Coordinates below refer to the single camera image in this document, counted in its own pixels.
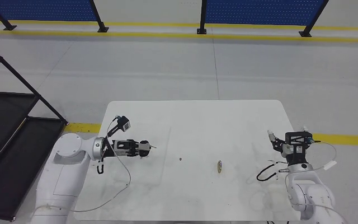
black shelf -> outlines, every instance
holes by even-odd
[[[34,94],[0,92],[0,155],[38,100]]]
[[[0,63],[32,92],[0,92],[0,220],[15,221],[17,210],[68,122],[2,56]],[[39,100],[58,119],[30,117]]]
[[[0,158],[0,219],[13,220],[65,123],[60,119],[25,119]]]

metal stand base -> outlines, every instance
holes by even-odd
[[[306,34],[304,31],[298,31],[298,33],[301,35],[301,37],[303,38],[311,38],[311,34]]]
[[[206,34],[206,29],[196,29],[196,34]]]
[[[16,25],[13,25],[13,26],[11,26],[11,27],[9,27],[9,28],[5,28],[4,30],[11,31],[11,30],[15,29],[15,27],[16,27]]]
[[[107,32],[109,29],[109,27],[105,27],[105,30],[102,30],[101,28],[99,28],[99,30],[97,32]]]

blue panel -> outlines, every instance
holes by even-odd
[[[208,0],[206,23],[307,26],[323,0]]]
[[[89,0],[0,0],[8,20],[96,21]]]

blue barrier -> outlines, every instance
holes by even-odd
[[[5,20],[97,21],[106,32],[93,0],[0,0]]]
[[[204,34],[204,23],[313,27],[327,3],[328,0],[202,0],[198,34]]]

black cable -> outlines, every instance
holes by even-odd
[[[257,174],[256,180],[258,180],[258,181],[266,181],[266,180],[269,180],[270,178],[272,178],[273,176],[275,176],[275,175],[277,174],[276,172],[274,172],[271,176],[269,176],[269,177],[266,178],[266,179],[263,179],[263,180],[262,180],[262,179],[259,179],[259,178],[258,178],[263,172],[265,172],[267,169],[269,169],[269,168],[275,166],[276,164],[271,164],[270,166],[268,166],[268,167],[266,167],[265,169],[261,170],[261,172],[260,172],[259,174]]]

